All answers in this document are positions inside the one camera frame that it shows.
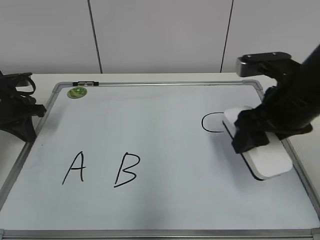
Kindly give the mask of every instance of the gray wall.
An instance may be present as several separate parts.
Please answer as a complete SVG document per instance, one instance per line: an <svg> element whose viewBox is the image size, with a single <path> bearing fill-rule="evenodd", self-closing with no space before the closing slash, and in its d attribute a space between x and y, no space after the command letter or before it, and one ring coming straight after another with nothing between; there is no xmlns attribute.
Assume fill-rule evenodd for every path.
<svg viewBox="0 0 320 240"><path fill-rule="evenodd" d="M301 62L320 42L319 0L90 5L103 73L218 73L222 62L234 72L243 54L282 51ZM0 32L4 73L100 73L87 0L0 0Z"/></svg>

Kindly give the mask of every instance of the white eraser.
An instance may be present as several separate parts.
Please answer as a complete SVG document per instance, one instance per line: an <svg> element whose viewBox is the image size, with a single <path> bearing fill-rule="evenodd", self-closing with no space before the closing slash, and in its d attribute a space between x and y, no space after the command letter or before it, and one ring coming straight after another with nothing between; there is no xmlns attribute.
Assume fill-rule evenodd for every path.
<svg viewBox="0 0 320 240"><path fill-rule="evenodd" d="M244 106L228 109L224 112L224 124L232 138L236 134L234 122L238 114L243 110L250 110L251 107ZM249 151L243 152L249 168L256 178L266 180L290 171L293 167L292 160L285 150L282 142L272 132L266 132L270 141L268 145L258 146Z"/></svg>

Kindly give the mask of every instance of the black marker writing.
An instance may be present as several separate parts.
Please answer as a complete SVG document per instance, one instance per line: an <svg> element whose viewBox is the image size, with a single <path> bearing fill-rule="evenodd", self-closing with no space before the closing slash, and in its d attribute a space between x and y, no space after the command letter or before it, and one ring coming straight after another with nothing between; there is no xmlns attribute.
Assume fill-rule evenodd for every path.
<svg viewBox="0 0 320 240"><path fill-rule="evenodd" d="M76 160L77 160L77 158L78 158L79 155L81 155L81 167L72 167L72 166L75 164L75 162L76 162ZM84 154L83 154L82 151L79 152L79 153L75 156L75 158L74 158L71 166L69 167L68 172L66 173L66 175L65 175L65 177L64 177L64 179L63 179L62 185L65 183L65 181L66 181L66 179L67 179L67 176L68 176L70 170L80 170L81 182L84 181L84 178L83 178L83 176L82 176L82 174L83 174L83 169L86 168L86 166L84 166L84 159L85 159L85 157L84 157Z"/></svg>
<svg viewBox="0 0 320 240"><path fill-rule="evenodd" d="M136 157L136 158L138 159L138 161L137 161L135 164L124 168L124 169L122 170L122 172L124 172L124 173L126 173L126 174L131 174L131 175L133 175L133 177L132 177L130 180L125 181L125 182L120 183L120 184L117 185L117 182L118 182L118 179L119 179L119 175L120 175L121 169L122 169L122 167L123 167L123 165L124 165L125 158L126 158L126 156L128 156L128 155L129 155L129 156L134 156L134 157ZM134 172L132 172L132 171L127 171L127 170L133 168L134 166L137 166L139 163L140 163L140 157L139 157L138 155L135 155L135 154L131 154L131 153L127 153L127 152L126 152L126 153L124 154L123 158L122 158L122 162L121 162L121 165L120 165L120 168L119 168L118 174L117 174L117 176L116 176L116 180L115 180L115 183L114 183L114 186L113 186L113 187L114 187L114 188L117 188L117 187L120 187L120 186L122 186L122 185L125 185L125 184L130 183L131 181L133 181L133 180L137 177L137 175L136 175Z"/></svg>
<svg viewBox="0 0 320 240"><path fill-rule="evenodd" d="M204 130L206 130L207 132L210 132L210 133L223 133L224 131L211 131L211 130L208 130L208 129L206 129L206 128L204 127L204 119L205 119L207 116L211 115L211 114L223 114L223 112L211 112L211 113L208 113L207 115L205 115L205 116L202 118L202 120L201 120L201 126L202 126L202 128L203 128Z"/></svg>

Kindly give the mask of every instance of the whiteboard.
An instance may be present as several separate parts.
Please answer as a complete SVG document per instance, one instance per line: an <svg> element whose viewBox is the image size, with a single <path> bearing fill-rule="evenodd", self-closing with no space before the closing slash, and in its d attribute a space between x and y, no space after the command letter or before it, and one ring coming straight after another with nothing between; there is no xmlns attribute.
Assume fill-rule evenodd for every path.
<svg viewBox="0 0 320 240"><path fill-rule="evenodd" d="M0 229L320 226L295 170L257 181L231 146L220 113L256 107L253 86L93 86L79 99L67 97L70 89L58 94L0 211ZM76 155L83 181L80 169L66 176Z"/></svg>

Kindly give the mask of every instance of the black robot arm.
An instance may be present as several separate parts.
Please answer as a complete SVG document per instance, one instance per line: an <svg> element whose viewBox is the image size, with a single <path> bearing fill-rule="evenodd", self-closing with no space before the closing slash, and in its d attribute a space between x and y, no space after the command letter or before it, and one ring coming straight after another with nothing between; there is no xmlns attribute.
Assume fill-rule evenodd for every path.
<svg viewBox="0 0 320 240"><path fill-rule="evenodd" d="M31 95L36 85L31 72L7 74L0 72L0 130L9 132L25 142L33 142L36 132L32 116L43 117L46 109L36 104ZM18 91L16 87L31 85L32 91Z"/></svg>
<svg viewBox="0 0 320 240"><path fill-rule="evenodd" d="M320 45L302 64L284 52L244 55L237 60L237 74L266 75L277 85L266 90L258 107L238 115L236 153L269 144L266 132L283 140L312 131L310 122L320 114Z"/></svg>

